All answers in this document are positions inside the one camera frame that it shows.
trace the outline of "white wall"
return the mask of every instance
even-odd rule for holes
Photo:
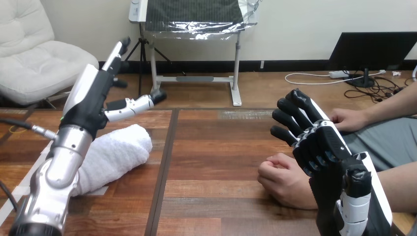
[[[41,0],[58,41],[105,60],[114,44],[138,25],[130,0]],[[328,59],[344,31],[417,31],[417,0],[263,0],[259,24],[242,35],[242,60]],[[158,39],[171,60],[233,60],[234,40]],[[417,46],[406,57],[417,59]],[[130,60],[139,60],[137,50]]]

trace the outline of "forearm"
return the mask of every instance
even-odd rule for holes
[[[417,212],[417,162],[378,173],[393,212]]]
[[[412,83],[395,96],[365,109],[364,112],[368,117],[369,124],[403,116],[416,115],[417,83]]]

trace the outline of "white metal stand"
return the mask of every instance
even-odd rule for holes
[[[240,32],[236,41],[236,54],[235,54],[235,71],[233,76],[229,77],[212,77],[212,76],[178,76],[178,77],[164,77],[158,76],[156,73],[156,61],[155,61],[155,45],[154,42],[150,42],[150,67],[152,70],[152,91],[158,90],[161,86],[161,82],[215,82],[215,83],[229,83],[230,92],[232,95],[233,106],[242,106],[242,100],[240,99],[240,92],[238,87],[239,77],[239,58],[240,58]]]

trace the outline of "monitor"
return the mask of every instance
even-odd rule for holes
[[[374,81],[368,76],[369,70],[397,69],[416,42],[417,32],[344,32],[331,54],[328,69],[361,70],[362,79],[346,82],[371,87]]]

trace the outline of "monitor stand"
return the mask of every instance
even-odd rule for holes
[[[361,77],[362,75],[351,75],[349,77],[345,77],[345,80]],[[348,80],[346,81],[347,84],[359,87],[359,88],[369,88],[374,86],[375,81],[371,77],[369,77],[369,69],[366,68],[363,70],[363,78],[357,80]]]

